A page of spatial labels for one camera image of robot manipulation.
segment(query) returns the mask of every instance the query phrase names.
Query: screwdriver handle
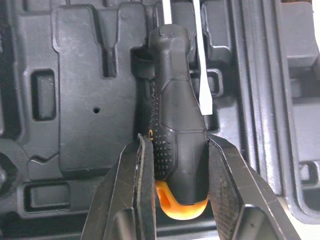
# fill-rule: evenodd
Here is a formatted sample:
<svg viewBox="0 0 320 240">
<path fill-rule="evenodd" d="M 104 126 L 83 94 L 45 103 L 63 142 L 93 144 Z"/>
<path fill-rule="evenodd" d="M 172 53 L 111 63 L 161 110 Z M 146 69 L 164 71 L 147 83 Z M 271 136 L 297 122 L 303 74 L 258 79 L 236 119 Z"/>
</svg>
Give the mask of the screwdriver handle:
<svg viewBox="0 0 320 240">
<path fill-rule="evenodd" d="M 149 36 L 155 65 L 149 125 L 154 174 L 180 205 L 205 201 L 209 185 L 207 128 L 191 83 L 190 47 L 188 31 L 179 25 L 162 25 Z"/>
</svg>

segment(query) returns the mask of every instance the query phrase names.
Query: screwdriver shaft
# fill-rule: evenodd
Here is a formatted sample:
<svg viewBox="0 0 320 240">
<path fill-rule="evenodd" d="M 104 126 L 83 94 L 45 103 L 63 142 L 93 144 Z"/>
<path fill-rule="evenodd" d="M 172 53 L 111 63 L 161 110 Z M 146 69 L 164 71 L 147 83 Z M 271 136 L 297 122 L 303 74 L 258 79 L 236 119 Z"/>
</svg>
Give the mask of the screwdriver shaft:
<svg viewBox="0 0 320 240">
<path fill-rule="evenodd" d="M 162 0 L 164 24 L 172 24 L 171 0 Z"/>
<path fill-rule="evenodd" d="M 212 96 L 208 83 L 206 54 L 204 46 L 204 37 L 202 32 L 200 0 L 193 0 L 195 28 L 196 28 L 196 44 L 198 50 L 198 64 L 200 73 L 200 92 L 199 104 L 202 115 L 212 115 Z"/>
</svg>

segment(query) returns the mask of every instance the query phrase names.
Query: tool case insert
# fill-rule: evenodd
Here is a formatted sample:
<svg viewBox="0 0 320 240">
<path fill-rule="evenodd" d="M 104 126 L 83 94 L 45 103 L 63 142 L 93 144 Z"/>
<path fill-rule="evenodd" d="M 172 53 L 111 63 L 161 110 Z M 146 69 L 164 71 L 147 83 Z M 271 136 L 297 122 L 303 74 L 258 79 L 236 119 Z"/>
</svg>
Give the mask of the tool case insert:
<svg viewBox="0 0 320 240">
<path fill-rule="evenodd" d="M 297 219 L 320 224 L 312 5 L 206 0 L 201 15 L 209 133 L 237 146 Z M 188 29 L 198 97 L 192 3 L 173 1 L 172 21 Z M 148 35 L 162 22 L 157 0 L 0 0 L 0 237 L 80 237 L 96 187 L 148 132 Z M 177 221 L 157 207 L 157 236 L 217 236 L 211 212 Z"/>
</svg>

